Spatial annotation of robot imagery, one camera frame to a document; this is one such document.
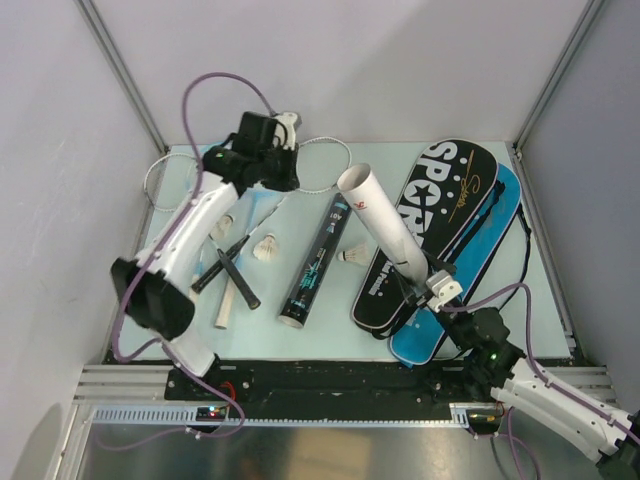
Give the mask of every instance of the racket grip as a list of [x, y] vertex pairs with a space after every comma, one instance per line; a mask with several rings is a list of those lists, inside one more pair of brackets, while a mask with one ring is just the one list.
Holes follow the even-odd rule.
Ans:
[[218, 317], [216, 318], [214, 327], [221, 330], [226, 330], [229, 325], [229, 317], [231, 316], [231, 307], [233, 306], [233, 299], [236, 296], [236, 284], [230, 278], [227, 280], [227, 285], [224, 288], [224, 294], [222, 295], [222, 302], [220, 302], [220, 310], [218, 310]]
[[253, 293], [251, 287], [246, 282], [244, 277], [240, 274], [238, 268], [233, 264], [233, 262], [229, 259], [229, 257], [220, 249], [218, 249], [218, 256], [220, 257], [220, 262], [222, 266], [229, 274], [229, 278], [233, 280], [233, 283], [236, 284], [240, 295], [244, 298], [244, 301], [247, 302], [247, 306], [251, 310], [255, 310], [260, 306], [260, 299], [256, 297], [256, 294]]

